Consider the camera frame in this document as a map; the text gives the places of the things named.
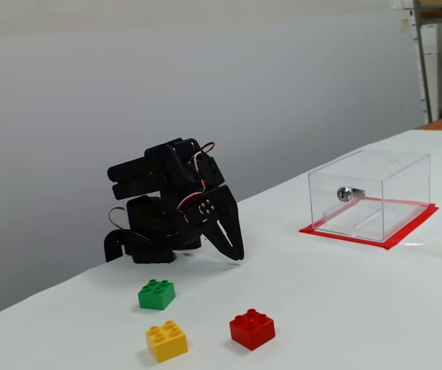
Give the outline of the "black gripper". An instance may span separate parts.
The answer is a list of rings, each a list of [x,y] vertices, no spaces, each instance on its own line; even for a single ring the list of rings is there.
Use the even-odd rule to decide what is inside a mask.
[[[245,250],[237,202],[213,157],[202,155],[196,164],[205,191],[200,200],[184,210],[184,215],[221,254],[233,261],[243,260]]]

